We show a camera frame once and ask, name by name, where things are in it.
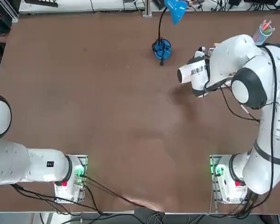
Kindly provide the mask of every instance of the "lamp shade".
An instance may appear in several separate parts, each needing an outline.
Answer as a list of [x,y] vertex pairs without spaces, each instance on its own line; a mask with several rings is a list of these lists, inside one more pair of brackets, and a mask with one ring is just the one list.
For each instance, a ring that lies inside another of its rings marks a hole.
[[188,4],[185,1],[165,0],[165,6],[171,13],[173,24],[177,24],[187,10]]

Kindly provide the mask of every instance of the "pen holder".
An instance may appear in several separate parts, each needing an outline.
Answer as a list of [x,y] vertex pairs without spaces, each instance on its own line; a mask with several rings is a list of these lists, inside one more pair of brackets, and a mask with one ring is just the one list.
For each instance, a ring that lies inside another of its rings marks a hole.
[[[272,29],[272,27],[269,25],[266,30],[270,30]],[[269,33],[266,33],[264,30],[263,30],[263,24],[261,24],[259,26],[259,29],[256,31],[256,33],[254,34],[253,36],[253,40],[255,42],[256,45],[261,45],[263,44],[266,39],[272,34],[272,31],[269,32]]]

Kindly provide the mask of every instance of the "black ring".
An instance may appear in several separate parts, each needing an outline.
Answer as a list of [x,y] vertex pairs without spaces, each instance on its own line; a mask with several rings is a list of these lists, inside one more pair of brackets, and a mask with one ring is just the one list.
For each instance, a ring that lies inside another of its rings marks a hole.
[[246,183],[244,181],[242,181],[241,179],[239,179],[237,177],[237,175],[235,174],[234,170],[233,170],[233,160],[234,158],[237,156],[238,154],[234,154],[231,156],[230,160],[229,160],[229,170],[230,170],[230,176],[233,179],[233,181],[238,181],[241,183],[241,186],[246,186]]

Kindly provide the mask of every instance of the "green light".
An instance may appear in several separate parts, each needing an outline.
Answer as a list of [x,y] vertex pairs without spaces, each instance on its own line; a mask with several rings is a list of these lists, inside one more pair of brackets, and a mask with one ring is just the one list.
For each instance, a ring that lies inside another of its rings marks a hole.
[[217,165],[216,173],[219,175],[223,175],[225,170],[225,165]]

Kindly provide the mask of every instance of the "black label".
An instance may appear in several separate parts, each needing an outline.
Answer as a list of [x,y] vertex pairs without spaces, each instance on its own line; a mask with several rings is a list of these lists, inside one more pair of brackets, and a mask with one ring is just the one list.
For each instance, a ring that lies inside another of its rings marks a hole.
[[47,167],[54,167],[54,161],[47,161]]

